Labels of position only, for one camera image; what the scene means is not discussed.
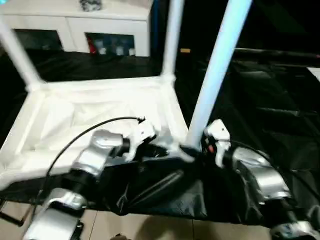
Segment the white frame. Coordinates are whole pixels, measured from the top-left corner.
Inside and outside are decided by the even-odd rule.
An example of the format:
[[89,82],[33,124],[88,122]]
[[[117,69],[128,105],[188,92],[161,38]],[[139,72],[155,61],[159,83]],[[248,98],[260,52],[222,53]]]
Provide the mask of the white frame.
[[[173,88],[174,81],[176,79],[175,64],[184,0],[170,1],[161,75],[154,77],[122,79],[123,81],[120,81],[121,83],[117,79],[45,83],[39,77],[35,67],[29,60],[13,31],[11,31],[11,29],[4,23],[0,16],[0,40],[22,79],[25,81],[29,91],[27,99],[0,150],[0,158],[3,158],[4,162],[6,162],[6,160],[10,161],[10,154],[17,154],[22,149],[25,144],[24,141],[27,139],[26,136],[29,132],[33,132],[32,129],[35,127],[35,121],[32,120],[32,118],[42,119],[41,115],[37,116],[36,113],[40,108],[39,105],[42,104],[39,100],[44,98],[43,95],[46,95],[53,89],[65,94],[69,94],[69,92],[74,89],[79,89],[81,91],[81,89],[86,90],[88,88],[95,88],[100,90],[101,88],[108,88],[110,83],[115,84],[116,86],[119,84],[125,84],[125,87],[128,87],[129,89],[131,89],[130,84],[132,88],[137,84],[154,84],[158,88],[161,98],[160,101],[163,102],[162,106],[165,108],[162,111],[163,116],[161,116],[161,118],[165,118],[165,122],[172,136],[178,137],[180,141],[183,141],[187,135],[186,143],[192,147],[198,147],[200,137],[215,104],[222,81],[234,52],[234,48],[250,9],[251,2],[252,0],[229,0],[228,2],[188,134],[188,129]],[[68,167],[72,164],[70,159],[74,158],[66,155],[64,155],[64,157],[66,157],[69,162],[60,161],[58,165],[62,166],[60,166],[60,168],[54,168],[53,173],[58,174],[69,170]],[[46,174],[48,166],[46,167],[46,165],[43,165],[43,162],[41,163],[42,166],[38,166],[36,162],[27,163],[27,167],[9,169],[8,171],[0,174],[0,189],[5,188],[8,184],[18,180],[42,177]]]

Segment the white pole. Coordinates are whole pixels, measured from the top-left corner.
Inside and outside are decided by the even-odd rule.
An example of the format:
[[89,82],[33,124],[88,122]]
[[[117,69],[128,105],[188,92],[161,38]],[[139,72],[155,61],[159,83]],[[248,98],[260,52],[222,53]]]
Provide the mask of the white pole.
[[15,68],[21,78],[25,81],[28,90],[36,89],[43,83],[37,70],[30,61],[24,48],[21,46],[18,38],[13,31],[7,26],[0,14],[0,42],[5,51],[10,56]]
[[192,116],[186,144],[200,147],[200,140],[215,105],[252,0],[229,0]]
[[185,0],[171,0],[164,46],[162,75],[175,76],[182,15]]

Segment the black cloth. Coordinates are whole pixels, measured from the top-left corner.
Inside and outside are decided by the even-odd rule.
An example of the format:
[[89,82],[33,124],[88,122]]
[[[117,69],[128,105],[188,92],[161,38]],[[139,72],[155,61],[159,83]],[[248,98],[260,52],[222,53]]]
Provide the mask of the black cloth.
[[[161,66],[149,58],[109,57],[85,53],[37,52],[29,55],[48,81],[156,76]],[[179,58],[175,90],[189,125],[205,75],[206,62]],[[1,104],[1,139],[5,139],[26,93],[6,56],[0,58],[3,76],[10,76]],[[304,67],[254,62],[231,63],[210,120],[222,119],[231,138],[265,151],[316,228],[319,212],[319,81]],[[178,170],[156,163],[111,169],[107,184],[92,194],[89,207],[119,215],[167,215],[247,225],[263,225],[258,206],[236,174],[198,160]],[[49,189],[63,176],[53,176]],[[9,201],[34,203],[42,179],[16,182],[0,192]]]

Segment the red object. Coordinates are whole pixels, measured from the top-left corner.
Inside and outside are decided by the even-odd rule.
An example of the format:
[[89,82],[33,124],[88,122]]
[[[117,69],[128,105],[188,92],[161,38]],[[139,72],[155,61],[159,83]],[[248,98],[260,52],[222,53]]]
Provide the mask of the red object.
[[212,153],[212,154],[215,152],[215,149],[214,149],[214,147],[213,147],[212,145],[209,145],[209,146],[208,146],[208,150],[209,150],[209,152]]
[[95,45],[93,44],[91,38],[90,37],[86,37],[86,39],[88,41],[90,53],[91,54],[96,54],[97,53],[97,49],[96,49]]

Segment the tiled floor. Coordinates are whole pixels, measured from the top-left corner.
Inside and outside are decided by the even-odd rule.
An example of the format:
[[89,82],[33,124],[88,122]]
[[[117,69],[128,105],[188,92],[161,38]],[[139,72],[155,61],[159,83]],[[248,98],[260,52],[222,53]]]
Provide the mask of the tiled floor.
[[[3,211],[21,218],[28,205],[9,202]],[[0,240],[20,240],[28,223],[17,227],[0,219]],[[87,210],[82,218],[85,228],[81,240],[109,240],[123,234],[131,240],[269,240],[268,229],[214,223],[174,217],[129,214],[117,216],[111,212]]]

